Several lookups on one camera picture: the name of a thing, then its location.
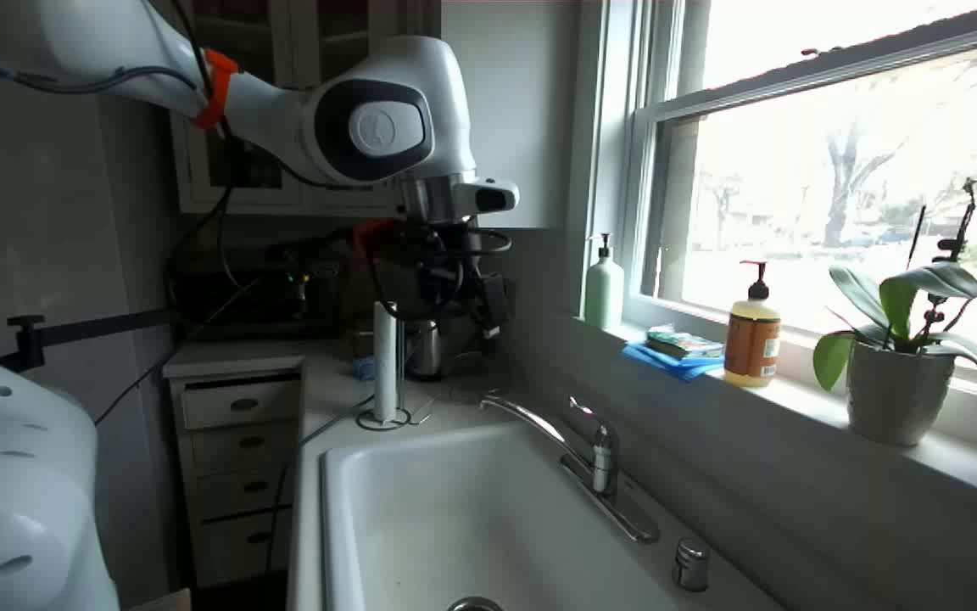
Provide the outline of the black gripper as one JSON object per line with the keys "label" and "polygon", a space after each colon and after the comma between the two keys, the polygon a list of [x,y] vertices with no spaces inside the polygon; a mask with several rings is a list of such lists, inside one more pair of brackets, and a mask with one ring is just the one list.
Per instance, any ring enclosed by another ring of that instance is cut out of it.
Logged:
{"label": "black gripper", "polygon": [[480,270],[493,255],[510,255],[502,230],[476,225],[416,225],[413,236],[413,305],[408,321],[442,321],[461,313],[480,341],[495,341],[510,315],[504,283]]}

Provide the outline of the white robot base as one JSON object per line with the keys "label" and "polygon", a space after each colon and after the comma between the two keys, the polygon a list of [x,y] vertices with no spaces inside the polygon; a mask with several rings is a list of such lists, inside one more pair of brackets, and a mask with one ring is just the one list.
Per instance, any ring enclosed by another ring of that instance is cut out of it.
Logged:
{"label": "white robot base", "polygon": [[0,611],[119,611],[88,412],[0,367]]}

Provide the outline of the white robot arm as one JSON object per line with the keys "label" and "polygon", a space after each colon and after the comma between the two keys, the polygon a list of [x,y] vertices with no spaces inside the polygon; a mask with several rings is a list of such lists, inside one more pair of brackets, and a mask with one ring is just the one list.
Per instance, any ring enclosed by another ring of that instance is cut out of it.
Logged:
{"label": "white robot arm", "polygon": [[267,154],[312,186],[391,192],[393,225],[421,241],[421,305],[393,321],[463,313],[480,335],[504,321],[478,270],[476,221],[520,192],[476,171],[463,75],[448,41],[388,37],[304,93],[272,86],[202,49],[154,0],[0,0],[0,78],[50,94],[122,94]]}

